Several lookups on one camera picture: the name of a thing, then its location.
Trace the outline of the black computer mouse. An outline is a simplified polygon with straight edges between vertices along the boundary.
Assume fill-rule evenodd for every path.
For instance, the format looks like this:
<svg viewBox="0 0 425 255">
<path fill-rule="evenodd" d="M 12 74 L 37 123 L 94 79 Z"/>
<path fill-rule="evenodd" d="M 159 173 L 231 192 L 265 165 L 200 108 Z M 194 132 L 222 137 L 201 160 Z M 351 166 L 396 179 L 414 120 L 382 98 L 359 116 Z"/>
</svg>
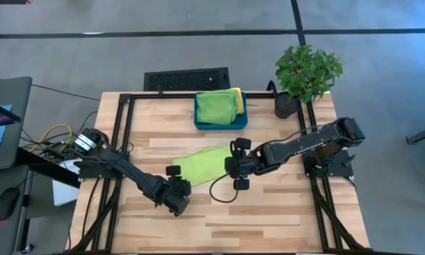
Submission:
<svg viewBox="0 0 425 255">
<path fill-rule="evenodd" d="M 10 218 L 20 196 L 20 190 L 17 187 L 7 188 L 0 195 L 0 221 Z"/>
</svg>

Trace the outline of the dark side desk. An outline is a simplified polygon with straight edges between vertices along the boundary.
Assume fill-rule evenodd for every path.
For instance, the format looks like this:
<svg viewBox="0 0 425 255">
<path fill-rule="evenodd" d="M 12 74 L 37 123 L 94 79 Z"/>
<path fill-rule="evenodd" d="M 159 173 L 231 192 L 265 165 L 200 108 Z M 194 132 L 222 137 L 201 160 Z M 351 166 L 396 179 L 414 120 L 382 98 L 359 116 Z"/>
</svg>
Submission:
<svg viewBox="0 0 425 255">
<path fill-rule="evenodd" d="M 13 166 L 0 169 L 0 195 L 10 187 L 17 187 L 20 196 L 9 219 L 0 221 L 0 255 L 24 251 L 30 220 L 48 216 L 57 207 L 48 198 L 52 188 L 47 184 L 37 186 L 37 181 L 52 179 L 79 188 L 79 175 L 56 163 L 40 158 L 24 149 L 18 149 Z"/>
</svg>

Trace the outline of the black aluminium table frame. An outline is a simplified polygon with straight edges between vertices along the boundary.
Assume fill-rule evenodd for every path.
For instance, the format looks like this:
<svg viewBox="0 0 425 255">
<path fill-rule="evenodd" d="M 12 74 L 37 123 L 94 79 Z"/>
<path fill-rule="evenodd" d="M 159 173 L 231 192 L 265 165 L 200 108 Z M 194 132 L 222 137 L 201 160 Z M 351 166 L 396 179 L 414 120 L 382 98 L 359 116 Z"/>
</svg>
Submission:
<svg viewBox="0 0 425 255">
<path fill-rule="evenodd" d="M 134 101 L 118 92 L 101 97 L 96 127 L 130 140 L 130 160 L 141 170 L 163 174 L 175 158 L 207 147 L 226 146 L 236 137 L 253 145 L 297 137 L 308 124 L 307 108 L 285 120 L 274 115 L 273 94 L 252 91 L 247 98 L 249 122 L 243 130 L 200 131 L 193 123 L 194 95 L 172 91 L 137 93 Z M 156 207 L 129 179 L 88 180 L 81 184 L 71 226 L 76 245 L 93 224 L 101 198 L 118 188 L 116 209 L 107 216 L 99 241 L 80 255 L 159 253 L 312 253 L 322 250 L 311 183 L 300 157 L 279 170 L 252 176 L 250 189 L 235 191 L 231 179 L 193 188 L 185 212 L 175 217 Z"/>
</svg>

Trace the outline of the black plant pot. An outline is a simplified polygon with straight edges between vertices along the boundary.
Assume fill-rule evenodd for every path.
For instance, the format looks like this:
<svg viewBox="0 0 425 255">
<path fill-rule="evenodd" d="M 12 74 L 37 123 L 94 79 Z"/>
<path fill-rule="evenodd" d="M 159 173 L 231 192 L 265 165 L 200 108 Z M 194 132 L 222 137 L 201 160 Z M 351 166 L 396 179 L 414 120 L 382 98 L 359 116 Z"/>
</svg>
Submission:
<svg viewBox="0 0 425 255">
<path fill-rule="evenodd" d="M 288 92 L 278 93 L 275 98 L 275 115 L 280 119 L 286 119 L 292 114 L 298 112 L 300 108 L 300 101 L 291 96 Z"/>
</svg>

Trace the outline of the green microfiber towel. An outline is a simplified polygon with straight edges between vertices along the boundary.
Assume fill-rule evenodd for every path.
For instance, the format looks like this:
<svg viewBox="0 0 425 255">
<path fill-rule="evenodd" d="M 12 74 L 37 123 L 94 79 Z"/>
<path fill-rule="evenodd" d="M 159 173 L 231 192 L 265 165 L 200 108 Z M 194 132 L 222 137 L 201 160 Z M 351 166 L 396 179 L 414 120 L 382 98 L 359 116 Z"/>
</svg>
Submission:
<svg viewBox="0 0 425 255">
<path fill-rule="evenodd" d="M 174 159 L 173 165 L 181 167 L 181 177 L 198 186 L 213 181 L 225 171 L 225 158 L 231 157 L 228 147 L 209 147 L 188 156 Z"/>
<path fill-rule="evenodd" d="M 237 116 L 237 95 L 234 91 L 199 93 L 195 102 L 199 123 L 229 125 Z"/>
</svg>

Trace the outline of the yellow microfiber towel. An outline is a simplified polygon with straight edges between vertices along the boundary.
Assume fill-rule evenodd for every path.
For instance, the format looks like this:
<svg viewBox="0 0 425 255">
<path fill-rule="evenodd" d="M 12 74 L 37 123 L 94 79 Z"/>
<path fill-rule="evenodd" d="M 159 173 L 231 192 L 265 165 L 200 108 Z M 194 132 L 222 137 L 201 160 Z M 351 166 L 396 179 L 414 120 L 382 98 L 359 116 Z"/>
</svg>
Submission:
<svg viewBox="0 0 425 255">
<path fill-rule="evenodd" d="M 244 113 L 244 99 L 241 89 L 231 88 L 231 90 L 236 93 L 237 115 L 242 115 Z"/>
</svg>

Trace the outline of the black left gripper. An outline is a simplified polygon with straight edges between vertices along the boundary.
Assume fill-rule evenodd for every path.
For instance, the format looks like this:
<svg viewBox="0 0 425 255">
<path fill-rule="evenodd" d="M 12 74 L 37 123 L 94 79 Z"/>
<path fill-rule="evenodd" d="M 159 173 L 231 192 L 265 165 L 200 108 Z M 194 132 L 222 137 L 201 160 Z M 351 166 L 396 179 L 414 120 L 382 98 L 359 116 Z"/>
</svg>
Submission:
<svg viewBox="0 0 425 255">
<path fill-rule="evenodd" d="M 164 181 L 163 198 L 166 198 L 164 204 L 174 216 L 181 215 L 190 203 L 186 197 L 191 194 L 191 182 L 181 178 L 180 174 L 181 167 L 179 165 L 166 167 L 166 175 L 169 178 Z"/>
</svg>

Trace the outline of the dark monitor with blue screen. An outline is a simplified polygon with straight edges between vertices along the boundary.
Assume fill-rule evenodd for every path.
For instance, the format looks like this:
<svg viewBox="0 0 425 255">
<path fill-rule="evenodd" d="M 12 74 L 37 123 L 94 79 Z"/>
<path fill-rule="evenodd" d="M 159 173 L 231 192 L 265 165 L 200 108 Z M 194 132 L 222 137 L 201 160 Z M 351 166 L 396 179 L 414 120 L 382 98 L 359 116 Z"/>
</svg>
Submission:
<svg viewBox="0 0 425 255">
<path fill-rule="evenodd" d="M 33 79 L 0 79 L 0 169 L 14 165 Z"/>
</svg>

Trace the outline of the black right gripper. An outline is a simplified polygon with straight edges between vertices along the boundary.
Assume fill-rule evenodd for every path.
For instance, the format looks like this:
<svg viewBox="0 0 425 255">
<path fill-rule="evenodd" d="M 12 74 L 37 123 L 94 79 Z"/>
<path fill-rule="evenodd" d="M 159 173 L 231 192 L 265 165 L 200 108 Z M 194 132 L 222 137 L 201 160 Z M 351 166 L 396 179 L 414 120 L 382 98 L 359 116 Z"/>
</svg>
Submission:
<svg viewBox="0 0 425 255">
<path fill-rule="evenodd" d="M 246 155 L 244 150 L 251 149 L 251 140 L 238 137 L 234 141 L 234 147 L 238 150 L 232 152 L 232 156 L 225 158 L 225 171 L 233 180 L 233 189 L 246 191 L 249 189 L 248 175 L 256 174 L 261 170 L 261 164 L 252 157 Z"/>
</svg>

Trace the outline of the white paper sheet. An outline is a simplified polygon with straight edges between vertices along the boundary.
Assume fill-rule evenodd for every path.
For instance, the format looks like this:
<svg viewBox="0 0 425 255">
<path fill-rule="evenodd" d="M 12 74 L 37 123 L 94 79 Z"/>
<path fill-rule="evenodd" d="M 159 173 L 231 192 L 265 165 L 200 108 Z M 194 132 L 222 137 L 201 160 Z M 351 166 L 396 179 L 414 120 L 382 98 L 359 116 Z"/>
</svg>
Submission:
<svg viewBox="0 0 425 255">
<path fill-rule="evenodd" d="M 77 161 L 80 161 L 80 159 L 66 160 L 59 165 L 75 174 L 79 174 L 79 167 L 74 165 Z M 79 195 L 79 188 L 52 180 L 52 194 L 54 206 L 61 206 L 75 201 Z"/>
</svg>

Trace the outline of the teal knitted cloth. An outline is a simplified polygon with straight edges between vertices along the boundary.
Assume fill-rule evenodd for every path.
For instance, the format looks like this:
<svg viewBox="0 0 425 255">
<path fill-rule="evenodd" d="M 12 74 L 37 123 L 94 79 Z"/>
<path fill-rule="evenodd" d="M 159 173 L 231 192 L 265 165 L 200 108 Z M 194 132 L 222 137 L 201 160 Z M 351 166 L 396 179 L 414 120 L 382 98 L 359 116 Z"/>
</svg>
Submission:
<svg viewBox="0 0 425 255">
<path fill-rule="evenodd" d="M 231 89 L 225 89 L 225 90 L 216 90 L 216 91 L 231 91 Z M 196 96 L 201 93 L 196 93 L 194 97 L 194 110 L 193 110 L 193 122 L 194 125 L 199 130 L 241 130 L 243 129 L 247 123 L 248 123 L 248 117 L 247 117 L 247 105 L 246 105 L 246 94 L 242 92 L 242 97 L 244 99 L 244 113 L 242 115 L 237 115 L 234 122 L 229 125 L 213 125 L 213 124 L 207 124 L 207 123 L 199 123 L 197 121 L 197 103 L 196 103 Z"/>
</svg>

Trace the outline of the green leafy plant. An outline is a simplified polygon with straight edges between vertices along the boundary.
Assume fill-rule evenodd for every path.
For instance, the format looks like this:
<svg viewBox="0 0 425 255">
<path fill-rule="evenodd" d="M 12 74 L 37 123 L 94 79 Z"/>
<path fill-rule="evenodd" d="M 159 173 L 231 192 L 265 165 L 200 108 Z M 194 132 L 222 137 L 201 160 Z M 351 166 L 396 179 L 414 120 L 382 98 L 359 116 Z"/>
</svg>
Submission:
<svg viewBox="0 0 425 255">
<path fill-rule="evenodd" d="M 339 57 L 311 45 L 290 46 L 276 67 L 282 89 L 304 103 L 323 97 L 343 74 Z"/>
</svg>

